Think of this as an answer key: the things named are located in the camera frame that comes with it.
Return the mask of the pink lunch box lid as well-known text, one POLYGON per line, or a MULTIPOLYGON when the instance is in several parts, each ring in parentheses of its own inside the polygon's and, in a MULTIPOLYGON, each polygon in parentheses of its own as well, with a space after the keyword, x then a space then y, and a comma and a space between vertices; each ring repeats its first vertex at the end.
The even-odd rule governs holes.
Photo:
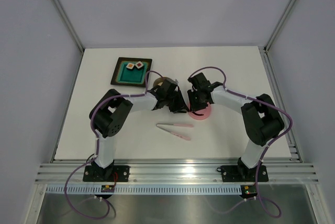
POLYGON ((188 112, 188 115, 198 121, 202 121, 207 119, 211 115, 211 105, 207 104, 207 107, 205 109, 201 109, 198 111, 190 111, 188 112))

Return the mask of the round steel lunch box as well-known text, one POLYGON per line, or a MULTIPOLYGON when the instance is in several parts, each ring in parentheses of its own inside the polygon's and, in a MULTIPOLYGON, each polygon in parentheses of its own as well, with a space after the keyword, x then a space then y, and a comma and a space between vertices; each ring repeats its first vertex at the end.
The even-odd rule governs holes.
POLYGON ((166 77, 160 77, 160 78, 156 79, 153 82, 153 87, 161 86, 165 80, 166 80, 166 77))

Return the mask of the steel tongs with pink tips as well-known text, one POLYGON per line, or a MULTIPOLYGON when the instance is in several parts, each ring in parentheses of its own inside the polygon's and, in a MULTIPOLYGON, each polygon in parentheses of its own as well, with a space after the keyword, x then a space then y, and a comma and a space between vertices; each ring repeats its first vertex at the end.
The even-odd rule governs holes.
POLYGON ((194 125, 192 124, 173 124, 173 123, 156 123, 155 126, 160 130, 163 130, 171 135, 174 135, 175 137, 181 138, 186 141, 190 141, 191 138, 189 136, 181 134, 178 131, 175 131, 173 129, 168 129, 166 127, 179 127, 179 128, 193 128, 194 127, 194 125))

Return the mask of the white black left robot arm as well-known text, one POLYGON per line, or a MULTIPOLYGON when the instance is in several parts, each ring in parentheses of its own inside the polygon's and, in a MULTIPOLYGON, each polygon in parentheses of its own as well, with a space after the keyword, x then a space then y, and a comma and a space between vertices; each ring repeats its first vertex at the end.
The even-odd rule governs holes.
POLYGON ((169 78, 141 94, 120 94, 110 89, 92 109, 89 118, 96 136, 96 150, 91 167, 101 181, 107 181, 113 175, 114 136, 119 133, 128 115, 163 107, 174 114, 189 112, 177 83, 169 78))

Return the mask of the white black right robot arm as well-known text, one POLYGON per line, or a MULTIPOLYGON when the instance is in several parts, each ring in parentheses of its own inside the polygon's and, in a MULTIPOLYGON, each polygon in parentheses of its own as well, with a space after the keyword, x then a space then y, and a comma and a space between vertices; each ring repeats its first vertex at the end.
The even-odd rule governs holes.
POLYGON ((234 168, 234 175, 245 181, 250 180, 256 174, 256 167, 261 163, 261 154, 267 144, 284 129, 284 122, 271 97, 262 94, 248 98, 227 89, 224 83, 211 83, 202 72, 190 76, 188 81, 192 84, 187 91, 192 114, 199 114, 210 104, 217 104, 242 115, 249 141, 234 168))

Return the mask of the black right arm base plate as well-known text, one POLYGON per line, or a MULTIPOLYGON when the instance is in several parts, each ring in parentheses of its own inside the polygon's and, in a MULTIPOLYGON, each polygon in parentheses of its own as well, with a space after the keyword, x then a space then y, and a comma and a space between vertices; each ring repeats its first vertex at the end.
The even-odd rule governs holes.
MULTIPOLYGON (((221 173, 223 182, 250 182, 256 181, 256 167, 252 169, 244 168, 238 165, 222 165, 217 168, 221 173)), ((258 182, 268 182, 266 166, 261 165, 258 172, 258 182)))

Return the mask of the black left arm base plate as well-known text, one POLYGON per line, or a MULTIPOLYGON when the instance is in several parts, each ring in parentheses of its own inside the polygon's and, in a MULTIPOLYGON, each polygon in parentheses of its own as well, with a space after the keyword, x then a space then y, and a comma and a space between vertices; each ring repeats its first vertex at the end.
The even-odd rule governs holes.
POLYGON ((83 174, 84 182, 128 182, 130 167, 112 165, 107 168, 86 166, 83 174))

